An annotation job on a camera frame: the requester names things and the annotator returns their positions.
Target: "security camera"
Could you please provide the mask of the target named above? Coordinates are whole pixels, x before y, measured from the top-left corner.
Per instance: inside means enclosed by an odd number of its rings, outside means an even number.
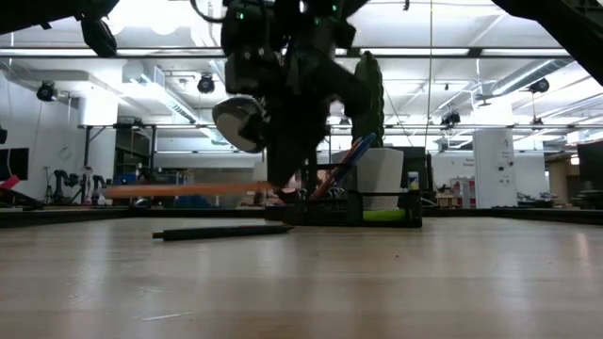
[[[457,111],[446,113],[442,116],[442,125],[454,125],[461,122],[461,115]]]
[[[46,103],[55,102],[58,98],[58,91],[55,89],[55,83],[52,81],[42,82],[36,96]]]
[[[550,89],[550,84],[545,78],[536,81],[528,87],[528,91],[532,93],[545,93],[548,89]]]
[[[213,92],[214,89],[216,89],[216,85],[214,85],[212,74],[201,75],[201,80],[199,80],[199,84],[197,84],[197,89],[203,94]]]
[[[4,145],[7,142],[8,131],[2,128],[0,125],[0,145]]]

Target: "wooden table surface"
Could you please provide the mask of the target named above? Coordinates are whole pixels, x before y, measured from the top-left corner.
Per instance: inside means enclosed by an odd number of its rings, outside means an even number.
[[[6,339],[603,338],[603,229],[495,218],[162,243],[253,220],[0,231]]]

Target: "green cactus plant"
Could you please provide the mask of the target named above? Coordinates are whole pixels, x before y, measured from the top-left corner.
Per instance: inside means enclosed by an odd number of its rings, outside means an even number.
[[[381,148],[385,132],[383,128],[385,116],[383,114],[383,75],[377,58],[368,51],[364,52],[356,65],[354,75],[367,84],[370,93],[370,109],[351,119],[352,143],[358,137],[366,137],[375,133],[377,137],[370,147]]]

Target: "red object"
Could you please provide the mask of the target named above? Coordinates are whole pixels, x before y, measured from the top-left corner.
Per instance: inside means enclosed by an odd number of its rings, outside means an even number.
[[[0,188],[12,189],[17,184],[19,184],[20,181],[21,180],[19,180],[19,177],[17,177],[16,175],[13,175],[10,178],[8,178],[4,183],[0,184]]]

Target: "ceiling pipe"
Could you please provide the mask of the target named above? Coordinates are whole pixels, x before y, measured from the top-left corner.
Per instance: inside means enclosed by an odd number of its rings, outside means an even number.
[[[491,88],[487,89],[482,96],[478,96],[478,99],[482,100],[500,97],[524,89],[573,62],[574,59],[571,58],[553,59],[544,62],[539,60],[532,61],[503,79],[496,81],[496,83],[494,83]]]

